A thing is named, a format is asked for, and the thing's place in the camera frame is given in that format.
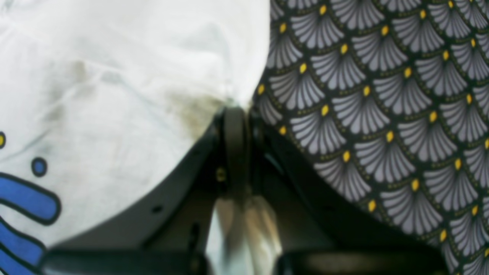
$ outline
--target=blue dot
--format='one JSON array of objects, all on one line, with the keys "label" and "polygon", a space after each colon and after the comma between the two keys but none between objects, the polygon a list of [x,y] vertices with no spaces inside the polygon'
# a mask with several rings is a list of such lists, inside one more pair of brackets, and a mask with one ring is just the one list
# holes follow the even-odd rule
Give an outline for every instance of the blue dot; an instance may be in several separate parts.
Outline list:
[{"label": "blue dot", "polygon": [[37,177],[42,177],[47,172],[47,162],[42,158],[35,158],[31,164],[32,173]]}]

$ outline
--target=blue stripe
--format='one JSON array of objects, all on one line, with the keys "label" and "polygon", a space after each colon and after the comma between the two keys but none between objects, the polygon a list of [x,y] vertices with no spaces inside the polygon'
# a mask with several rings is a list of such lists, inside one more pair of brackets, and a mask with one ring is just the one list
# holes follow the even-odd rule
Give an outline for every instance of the blue stripe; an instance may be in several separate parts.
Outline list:
[{"label": "blue stripe", "polygon": [[0,250],[0,268],[9,275],[35,275],[2,250]]},{"label": "blue stripe", "polygon": [[25,239],[13,232],[0,219],[0,243],[16,257],[36,266],[43,256],[44,249],[39,244]]},{"label": "blue stripe", "polygon": [[58,208],[53,197],[42,193],[38,188],[32,188],[22,181],[5,176],[0,176],[0,200],[42,220],[54,218]]}]

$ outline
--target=black plastic part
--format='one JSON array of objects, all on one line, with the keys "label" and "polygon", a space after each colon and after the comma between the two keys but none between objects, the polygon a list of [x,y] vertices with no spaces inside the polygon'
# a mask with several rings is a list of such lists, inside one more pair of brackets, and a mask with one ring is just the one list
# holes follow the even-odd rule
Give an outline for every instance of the black plastic part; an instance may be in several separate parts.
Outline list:
[{"label": "black plastic part", "polygon": [[265,127],[264,131],[268,151],[281,165],[294,192],[339,249],[432,250],[346,201],[324,183],[291,142],[271,127]]},{"label": "black plastic part", "polygon": [[238,205],[243,205],[248,172],[248,133],[245,113],[241,108],[227,108],[224,111],[223,137],[227,159],[227,171],[231,196]]},{"label": "black plastic part", "polygon": [[54,252],[43,264],[47,275],[205,275],[201,254],[186,252]]},{"label": "black plastic part", "polygon": [[294,252],[273,275],[447,275],[440,256],[426,250]]},{"label": "black plastic part", "polygon": [[207,274],[203,254],[214,202],[228,190],[243,201],[248,181],[276,212],[284,256],[275,275],[444,270],[438,252],[347,202],[291,142],[253,110],[246,121],[238,108],[222,109],[151,193],[51,249],[41,270],[44,275]]}]

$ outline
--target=white t-shirt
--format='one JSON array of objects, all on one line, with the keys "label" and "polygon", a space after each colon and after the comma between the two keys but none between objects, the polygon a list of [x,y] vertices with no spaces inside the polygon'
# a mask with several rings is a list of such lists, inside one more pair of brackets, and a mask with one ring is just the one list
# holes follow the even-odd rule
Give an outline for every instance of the white t-shirt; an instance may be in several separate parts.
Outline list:
[{"label": "white t-shirt", "polygon": [[28,274],[42,246],[150,192],[219,107],[248,106],[267,58],[268,1],[0,8],[0,269],[9,275]]}]

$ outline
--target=fan pattern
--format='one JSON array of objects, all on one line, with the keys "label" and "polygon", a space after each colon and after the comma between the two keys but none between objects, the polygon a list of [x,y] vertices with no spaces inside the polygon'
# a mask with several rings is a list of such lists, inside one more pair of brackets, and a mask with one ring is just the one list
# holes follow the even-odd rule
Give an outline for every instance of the fan pattern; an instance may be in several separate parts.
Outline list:
[{"label": "fan pattern", "polygon": [[346,200],[489,275],[489,1],[271,0],[254,96]]}]

